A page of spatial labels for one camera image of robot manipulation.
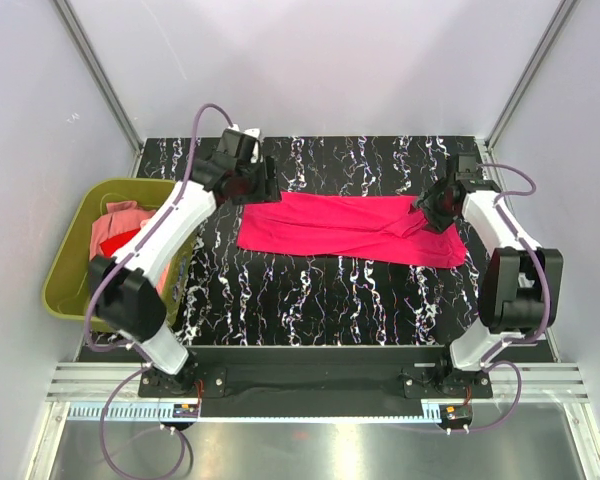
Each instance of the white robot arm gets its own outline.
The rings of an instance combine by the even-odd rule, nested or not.
[[[280,200],[275,164],[262,156],[259,135],[257,129],[226,129],[213,155],[195,159],[191,178],[176,184],[129,243],[112,258],[96,256],[89,264],[92,296],[102,290],[95,314],[139,345],[152,365],[175,377],[183,389],[193,382],[195,361],[165,322],[165,306],[155,287],[180,246],[223,202]],[[112,276],[115,268],[119,271]]]
[[[447,162],[447,175],[415,202],[424,212],[429,228],[437,232],[463,217],[491,255],[478,295],[478,320],[446,347],[434,371],[426,375],[437,394],[453,392],[452,396],[456,396],[459,392],[464,394],[467,387],[488,385],[484,381],[485,367],[494,357],[514,342],[529,343],[540,336],[556,316],[562,255],[558,250],[542,248],[525,232],[499,201],[502,195],[498,186],[485,180],[479,167],[477,154],[452,156]],[[538,260],[541,272],[531,254]],[[521,277],[531,286],[522,286]]]

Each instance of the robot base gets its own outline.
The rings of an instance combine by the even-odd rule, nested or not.
[[[222,398],[227,383],[227,369],[221,366],[208,365],[195,369],[195,382],[202,381],[203,398]],[[145,372],[140,379],[139,397],[150,398],[190,398],[198,392],[195,383],[184,389],[172,375],[152,369]]]
[[[493,398],[491,380],[484,372],[462,372],[465,381],[452,384],[436,380],[435,367],[409,367],[402,369],[404,396],[409,399],[452,398],[465,400],[471,387],[471,398]]]

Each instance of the green basket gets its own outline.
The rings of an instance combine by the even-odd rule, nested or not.
[[[66,320],[84,321],[89,304],[87,270],[91,225],[107,213],[107,203],[135,200],[147,210],[159,209],[173,190],[175,182],[144,178],[114,178],[93,187],[82,200],[62,241],[49,275],[44,282],[42,303],[51,315]],[[175,322],[187,281],[195,244],[192,234],[172,258],[161,298],[167,307],[166,320]],[[98,332],[111,329],[93,317],[91,326]]]

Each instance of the white wall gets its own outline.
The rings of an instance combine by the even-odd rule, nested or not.
[[[71,3],[140,135],[484,136],[559,0]]]
[[[0,480],[23,478],[58,360],[80,327],[42,308],[79,199],[132,152],[50,1],[0,0]]]
[[[555,331],[563,356],[580,364],[600,425],[600,0],[580,2],[496,154],[538,182],[515,212],[564,255]]]

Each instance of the red cloth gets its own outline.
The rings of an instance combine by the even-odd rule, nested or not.
[[[100,250],[102,250],[102,254],[107,258],[113,257],[113,254],[116,253],[116,250],[124,247],[127,243],[129,243],[139,231],[140,229],[136,228],[135,230],[129,230],[128,232],[124,232],[120,235],[115,235],[111,238],[106,239],[100,244]]]
[[[455,226],[424,230],[416,197],[340,197],[282,193],[282,202],[247,205],[238,246],[289,255],[343,255],[436,268],[464,263]]]
[[[100,244],[108,238],[141,227],[143,220],[149,220],[155,210],[146,211],[138,207],[138,202],[107,203],[107,213],[91,225],[91,243],[89,244],[89,260],[102,255]]]

